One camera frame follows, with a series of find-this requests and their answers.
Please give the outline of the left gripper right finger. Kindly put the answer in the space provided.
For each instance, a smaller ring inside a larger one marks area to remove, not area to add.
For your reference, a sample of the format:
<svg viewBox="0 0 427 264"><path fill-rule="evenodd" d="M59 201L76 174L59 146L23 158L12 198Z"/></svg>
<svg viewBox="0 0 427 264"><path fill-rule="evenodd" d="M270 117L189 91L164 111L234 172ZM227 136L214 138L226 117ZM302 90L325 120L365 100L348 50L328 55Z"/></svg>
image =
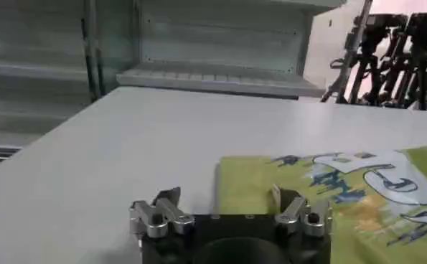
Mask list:
<svg viewBox="0 0 427 264"><path fill-rule="evenodd" d="M277 225L287 234L302 232L309 237L323 237L332 232L333 212L329 200L308 201L297 191L274 184L271 193L278 211L274 217Z"/></svg>

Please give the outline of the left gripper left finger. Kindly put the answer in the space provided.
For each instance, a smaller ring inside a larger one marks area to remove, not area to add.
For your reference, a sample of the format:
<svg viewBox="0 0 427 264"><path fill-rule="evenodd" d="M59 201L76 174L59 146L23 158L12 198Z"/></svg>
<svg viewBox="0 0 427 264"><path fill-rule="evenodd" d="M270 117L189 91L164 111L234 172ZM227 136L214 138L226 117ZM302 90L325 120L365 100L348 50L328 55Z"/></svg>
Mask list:
<svg viewBox="0 0 427 264"><path fill-rule="evenodd" d="M150 238L165 238L172 231L187 235L194 229L194 216L178 208L181 187L161 190L149 204L136 200L129 207L131 234Z"/></svg>

